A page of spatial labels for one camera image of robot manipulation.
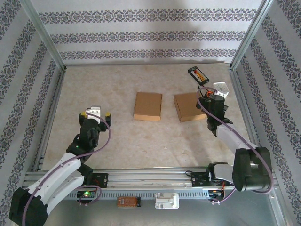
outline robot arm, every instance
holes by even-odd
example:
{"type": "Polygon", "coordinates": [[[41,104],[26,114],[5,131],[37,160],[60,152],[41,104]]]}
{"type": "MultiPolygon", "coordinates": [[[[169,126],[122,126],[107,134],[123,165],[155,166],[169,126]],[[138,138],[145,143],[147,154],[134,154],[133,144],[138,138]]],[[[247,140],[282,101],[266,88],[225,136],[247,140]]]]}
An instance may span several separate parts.
{"type": "MultiPolygon", "coordinates": [[[[34,194],[26,212],[27,226],[42,226],[53,208],[74,189],[81,185],[90,185],[93,170],[85,165],[91,153],[98,145],[99,133],[108,128],[100,117],[100,107],[92,106],[79,115],[80,133],[66,150],[60,161],[40,180],[26,190],[18,188],[12,197],[9,218],[22,225],[24,207],[34,194]]],[[[106,123],[111,126],[111,114],[106,115],[106,123]]]]}
{"type": "Polygon", "coordinates": [[[268,190],[272,186],[270,178],[271,160],[268,149],[257,147],[250,142],[243,142],[244,138],[235,130],[233,123],[224,117],[227,108],[224,104],[225,98],[219,95],[219,92],[215,91],[211,95],[206,94],[199,97],[198,100],[197,108],[205,109],[204,111],[207,113],[208,129],[223,141],[235,155],[233,166],[227,163],[210,164],[207,180],[229,181],[234,184],[238,191],[268,190]],[[251,148],[261,156],[268,169],[251,148]]]}

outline floor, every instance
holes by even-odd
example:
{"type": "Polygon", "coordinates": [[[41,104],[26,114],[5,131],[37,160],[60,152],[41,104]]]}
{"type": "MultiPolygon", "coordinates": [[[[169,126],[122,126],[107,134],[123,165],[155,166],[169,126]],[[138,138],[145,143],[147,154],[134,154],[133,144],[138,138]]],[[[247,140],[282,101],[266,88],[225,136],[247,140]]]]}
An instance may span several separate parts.
{"type": "MultiPolygon", "coordinates": [[[[187,70],[197,66],[209,79],[207,86],[224,81],[230,118],[247,137],[246,128],[226,64],[70,66],[66,70],[43,170],[51,169],[79,133],[78,114],[100,105],[102,116],[112,113],[108,146],[86,164],[93,169],[190,167],[211,162],[233,163],[234,155],[207,129],[206,119],[179,122],[173,98],[196,92],[197,83],[187,70]],[[161,121],[133,119],[136,92],[162,93],[161,121]]],[[[108,138],[100,134],[99,146],[108,138]]]]}

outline brown cardboard box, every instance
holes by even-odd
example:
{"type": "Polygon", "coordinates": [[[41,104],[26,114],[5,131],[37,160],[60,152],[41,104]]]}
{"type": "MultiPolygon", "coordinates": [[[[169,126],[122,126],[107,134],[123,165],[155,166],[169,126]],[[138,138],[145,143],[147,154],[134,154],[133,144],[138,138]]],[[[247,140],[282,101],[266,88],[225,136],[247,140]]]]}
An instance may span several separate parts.
{"type": "Polygon", "coordinates": [[[160,121],[162,94],[137,92],[134,119],[160,121]]]}
{"type": "Polygon", "coordinates": [[[174,105],[177,109],[180,122],[206,118],[206,113],[196,108],[197,94],[184,93],[174,96],[174,105]]]}

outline wall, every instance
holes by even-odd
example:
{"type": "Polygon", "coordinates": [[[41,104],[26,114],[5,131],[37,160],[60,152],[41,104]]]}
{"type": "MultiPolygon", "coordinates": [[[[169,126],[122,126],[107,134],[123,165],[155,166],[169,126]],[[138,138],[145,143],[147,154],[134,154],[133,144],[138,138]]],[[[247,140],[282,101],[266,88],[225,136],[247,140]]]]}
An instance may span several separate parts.
{"type": "Polygon", "coordinates": [[[61,75],[17,0],[0,0],[0,225],[32,165],[61,75]]]}
{"type": "Polygon", "coordinates": [[[237,74],[294,225],[301,225],[301,1],[276,0],[237,74]]]}
{"type": "Polygon", "coordinates": [[[230,63],[261,0],[32,0],[65,64],[230,63]]]}

